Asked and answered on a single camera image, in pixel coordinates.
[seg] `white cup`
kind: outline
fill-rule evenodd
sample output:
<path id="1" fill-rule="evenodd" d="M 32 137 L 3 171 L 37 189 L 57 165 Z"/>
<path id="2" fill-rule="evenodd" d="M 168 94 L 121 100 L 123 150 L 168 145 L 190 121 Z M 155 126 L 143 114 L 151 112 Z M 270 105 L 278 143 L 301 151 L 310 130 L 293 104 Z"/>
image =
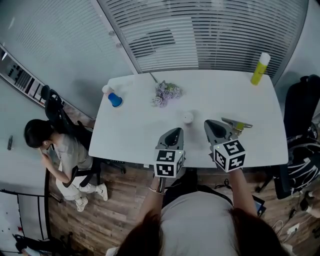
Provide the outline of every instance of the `white cup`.
<path id="1" fill-rule="evenodd" d="M 112 89 L 110 86 L 108 85 L 105 85 L 103 88 L 102 88 L 102 92 L 105 94 L 105 95 L 109 95 L 110 93 L 114 93 L 114 89 Z"/>
<path id="2" fill-rule="evenodd" d="M 185 124 L 191 124 L 194 121 L 194 115 L 190 111 L 183 113 L 182 120 Z"/>

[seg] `purple flowers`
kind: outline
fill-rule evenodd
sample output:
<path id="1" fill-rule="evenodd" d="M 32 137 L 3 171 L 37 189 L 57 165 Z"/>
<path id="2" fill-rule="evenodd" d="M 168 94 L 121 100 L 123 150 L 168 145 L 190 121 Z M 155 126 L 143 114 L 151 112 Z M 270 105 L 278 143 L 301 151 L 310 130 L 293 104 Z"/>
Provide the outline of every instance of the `purple flowers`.
<path id="1" fill-rule="evenodd" d="M 162 83 L 155 87 L 155 97 L 152 99 L 152 104 L 155 107 L 164 108 L 168 100 L 179 99 L 182 96 L 182 90 L 174 83 Z"/>

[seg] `white sneaker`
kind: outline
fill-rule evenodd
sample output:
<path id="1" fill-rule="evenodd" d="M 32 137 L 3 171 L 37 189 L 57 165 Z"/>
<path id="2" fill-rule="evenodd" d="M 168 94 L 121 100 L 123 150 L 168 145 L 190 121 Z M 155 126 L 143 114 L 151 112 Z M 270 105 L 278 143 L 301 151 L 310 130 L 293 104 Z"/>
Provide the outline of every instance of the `white sneaker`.
<path id="1" fill-rule="evenodd" d="M 96 192 L 103 197 L 104 201 L 108 200 L 108 191 L 107 187 L 104 183 L 100 184 L 99 186 L 96 187 Z"/>
<path id="2" fill-rule="evenodd" d="M 81 197 L 80 200 L 75 201 L 76 209 L 78 212 L 83 212 L 86 205 L 88 204 L 88 198 L 87 197 Z"/>

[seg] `white table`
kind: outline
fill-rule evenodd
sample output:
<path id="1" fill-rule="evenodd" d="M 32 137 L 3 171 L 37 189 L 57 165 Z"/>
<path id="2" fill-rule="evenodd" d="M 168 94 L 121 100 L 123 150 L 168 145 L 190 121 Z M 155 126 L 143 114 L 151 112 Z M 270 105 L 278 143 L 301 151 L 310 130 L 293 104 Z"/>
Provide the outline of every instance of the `white table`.
<path id="1" fill-rule="evenodd" d="M 149 73 L 110 79 L 108 86 L 123 98 L 113 108 L 104 95 L 96 118 L 89 155 L 138 164 L 153 164 L 161 135 L 181 127 L 184 132 L 185 167 L 215 168 L 204 122 L 221 117 L 252 124 L 239 139 L 247 151 L 245 167 L 286 164 L 288 150 L 278 99 L 269 76 L 258 86 L 252 73 L 221 70 L 177 70 L 152 73 L 158 82 L 175 83 L 183 89 L 180 99 L 165 108 L 153 107 L 155 81 Z M 190 126 L 182 122 L 191 111 Z"/>

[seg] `chair armrest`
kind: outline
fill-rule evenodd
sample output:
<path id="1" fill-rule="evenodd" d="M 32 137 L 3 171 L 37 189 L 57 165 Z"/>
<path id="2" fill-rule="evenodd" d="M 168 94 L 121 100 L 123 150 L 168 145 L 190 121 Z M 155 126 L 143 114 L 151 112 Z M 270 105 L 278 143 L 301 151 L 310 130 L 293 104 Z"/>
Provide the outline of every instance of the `chair armrest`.
<path id="1" fill-rule="evenodd" d="M 73 169 L 72 169 L 72 176 L 71 176 L 71 179 L 68 183 L 62 183 L 66 188 L 68 188 L 71 183 L 74 181 L 75 177 L 77 177 L 77 173 L 79 171 L 79 168 L 78 166 L 75 166 Z"/>

